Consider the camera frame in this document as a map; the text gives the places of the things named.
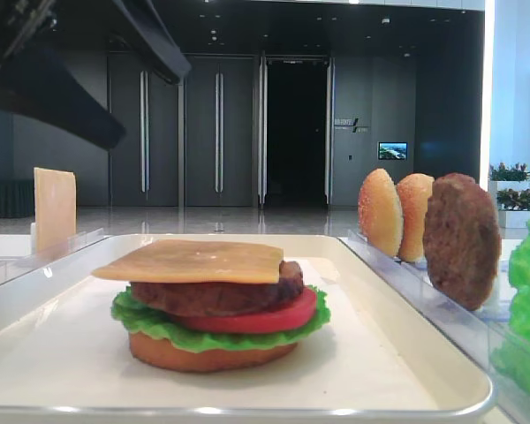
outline red tomato slice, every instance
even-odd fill
[[[208,333],[267,334],[297,329],[309,322],[316,311],[316,292],[305,287],[293,302],[274,311],[238,316],[176,317],[188,329]]]

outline bottom bun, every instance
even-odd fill
[[[256,367],[292,352],[297,344],[274,347],[266,351],[224,351],[215,349],[192,353],[177,349],[169,340],[155,340],[144,333],[130,334],[132,355],[154,367],[184,373],[212,373],[226,369]]]

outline white planter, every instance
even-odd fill
[[[517,192],[522,192],[530,188],[530,181],[489,181],[488,182],[488,192],[493,198],[495,204],[498,205],[496,201],[496,193],[501,190],[512,189]]]
[[[498,224],[501,228],[526,228],[530,210],[499,210]]]

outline potted plant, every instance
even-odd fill
[[[507,167],[500,163],[498,168],[493,165],[489,167],[488,192],[493,199],[497,198],[497,193],[501,190],[515,190],[521,192],[530,188],[530,172],[525,163],[517,163]]]
[[[521,192],[508,189],[496,195],[500,206],[499,225],[503,228],[526,228],[530,219],[530,189]]]

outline floor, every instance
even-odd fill
[[[0,219],[0,234],[28,234],[33,218]],[[78,231],[130,233],[325,234],[356,230],[356,208],[80,208]],[[502,230],[504,239],[523,239],[526,230]]]

